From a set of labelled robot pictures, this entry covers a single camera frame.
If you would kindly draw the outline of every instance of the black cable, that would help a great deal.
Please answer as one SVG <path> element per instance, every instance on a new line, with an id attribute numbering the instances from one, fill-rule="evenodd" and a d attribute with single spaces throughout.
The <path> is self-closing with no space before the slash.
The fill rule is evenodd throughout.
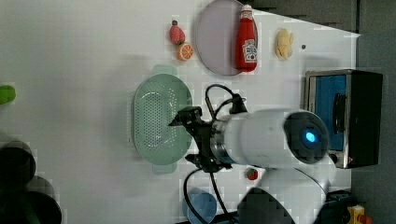
<path id="1" fill-rule="evenodd" d="M 233 99 L 228 99 L 226 101 L 224 101 L 223 103 L 221 103 L 221 105 L 216 109 L 215 111 L 215 118 L 218 116 L 218 113 L 220 112 L 220 110 L 227 104 L 230 104 L 233 102 Z"/>
<path id="2" fill-rule="evenodd" d="M 189 181 L 189 178 L 197 173 L 198 171 L 201 171 L 202 169 L 196 169 L 192 171 L 189 175 L 187 175 L 186 179 L 184 180 L 184 185 L 183 185 L 183 193 L 184 193 L 184 199 L 186 200 L 187 206 L 190 208 L 190 210 L 195 214 L 195 216 L 203 223 L 203 224 L 209 224 L 207 223 L 203 217 L 199 215 L 199 213 L 195 210 L 195 208 L 192 206 L 189 195 L 187 194 L 187 182 Z"/>
<path id="3" fill-rule="evenodd" d="M 232 97 L 234 96 L 233 91 L 231 91 L 231 90 L 230 90 L 229 88 L 227 88 L 226 86 L 223 86 L 223 85 L 220 85 L 220 84 L 213 84 L 213 85 L 210 85 L 210 86 L 208 86 L 208 87 L 206 88 L 206 91 L 205 91 L 205 101 L 206 101 L 207 108 L 209 109 L 210 116 L 212 116 L 212 119 L 215 119 L 216 116 L 215 116 L 215 112 L 213 111 L 212 103 L 210 102 L 210 99 L 209 99 L 209 90 L 212 89 L 212 88 L 214 88 L 214 87 L 222 88 L 222 89 L 226 90 L 228 93 L 230 93 Z"/>
<path id="4" fill-rule="evenodd" d="M 215 190 L 216 197 L 218 198 L 219 204 L 220 204 L 224 214 L 227 216 L 230 223 L 234 224 L 235 221 L 238 223 L 238 220 L 236 220 L 233 216 L 230 215 L 230 213 L 228 213 L 227 208 L 225 207 L 224 202 L 222 201 L 222 199 L 220 197 L 218 185 L 216 184 L 215 177 L 214 177 L 213 173 L 210 173 L 210 179 L 212 180 L 213 189 Z"/>

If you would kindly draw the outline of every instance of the ketchup bottle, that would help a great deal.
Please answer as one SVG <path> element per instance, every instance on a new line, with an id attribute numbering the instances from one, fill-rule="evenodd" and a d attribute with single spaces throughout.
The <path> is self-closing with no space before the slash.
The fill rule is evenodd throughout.
<path id="1" fill-rule="evenodd" d="M 236 69 L 241 72 L 251 72 L 257 66 L 253 12 L 249 5 L 244 5 L 241 10 L 235 57 Z"/>

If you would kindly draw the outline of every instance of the green colander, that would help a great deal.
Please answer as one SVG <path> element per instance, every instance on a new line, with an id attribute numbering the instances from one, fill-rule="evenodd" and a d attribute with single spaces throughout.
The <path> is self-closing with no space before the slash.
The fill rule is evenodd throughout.
<path id="1" fill-rule="evenodd" d="M 152 74 L 134 96 L 134 144 L 146 160 L 169 165 L 180 160 L 191 144 L 184 127 L 168 126 L 178 110 L 192 105 L 191 93 L 173 66 L 156 65 Z"/>

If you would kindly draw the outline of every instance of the white table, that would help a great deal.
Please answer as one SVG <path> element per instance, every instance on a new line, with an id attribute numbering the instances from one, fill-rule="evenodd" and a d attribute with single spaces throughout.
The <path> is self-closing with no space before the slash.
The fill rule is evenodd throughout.
<path id="1" fill-rule="evenodd" d="M 171 20 L 178 19 L 191 42 L 192 22 L 209 2 L 0 2 L 0 84 L 15 86 L 18 94 L 14 103 L 0 106 L 0 141 L 19 139 L 30 145 L 37 174 L 55 188 L 64 224 L 185 220 L 180 187 L 194 166 L 183 159 L 173 174 L 155 175 L 130 143 L 131 96 L 153 65 L 177 67 L 195 105 L 205 103 L 206 86 L 224 82 L 247 97 L 249 111 L 299 107 L 307 70 L 355 66 L 357 35 L 260 11 L 255 11 L 260 62 L 254 74 L 215 75 L 197 55 L 181 63 L 168 40 Z M 287 62 L 274 53 L 279 28 L 294 33 Z M 226 96 L 222 91 L 212 95 L 215 104 Z M 205 106 L 203 110 L 208 119 Z M 245 168 L 217 174 L 230 209 L 254 184 L 244 179 Z M 207 175 L 199 176 L 204 174 L 191 186 L 213 192 Z M 340 170 L 332 185 L 350 188 L 350 171 Z"/>

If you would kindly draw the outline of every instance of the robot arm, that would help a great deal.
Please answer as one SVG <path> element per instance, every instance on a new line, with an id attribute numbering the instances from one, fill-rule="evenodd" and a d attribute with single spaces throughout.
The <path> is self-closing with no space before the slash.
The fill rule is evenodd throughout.
<path id="1" fill-rule="evenodd" d="M 170 125 L 184 126 L 199 148 L 198 154 L 186 159 L 207 173 L 230 169 L 232 164 L 267 170 L 239 204 L 240 223 L 312 224 L 335 174 L 327 154 L 329 137 L 324 123 L 303 110 L 270 109 L 250 114 L 240 96 L 233 97 L 238 98 L 233 108 L 242 111 L 236 109 L 220 119 L 201 120 L 199 106 L 178 112 Z"/>

